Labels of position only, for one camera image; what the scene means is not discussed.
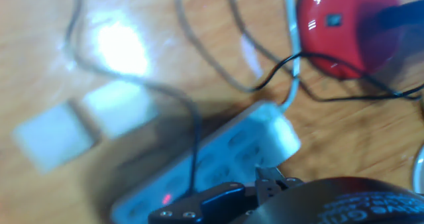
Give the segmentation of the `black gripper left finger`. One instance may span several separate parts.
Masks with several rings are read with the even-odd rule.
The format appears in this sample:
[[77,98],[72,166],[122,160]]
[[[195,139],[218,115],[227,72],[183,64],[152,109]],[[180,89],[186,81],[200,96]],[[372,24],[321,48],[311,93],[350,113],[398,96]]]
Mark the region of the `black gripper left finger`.
[[225,182],[153,211],[148,224],[242,224],[257,207],[254,187]]

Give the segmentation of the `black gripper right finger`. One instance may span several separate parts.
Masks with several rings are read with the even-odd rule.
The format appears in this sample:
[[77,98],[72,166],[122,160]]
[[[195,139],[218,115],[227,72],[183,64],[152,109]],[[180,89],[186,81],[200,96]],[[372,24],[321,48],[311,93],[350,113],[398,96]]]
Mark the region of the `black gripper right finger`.
[[298,178],[283,176],[277,168],[256,167],[255,175],[254,187],[259,205],[264,204],[282,191],[303,184],[303,181]]

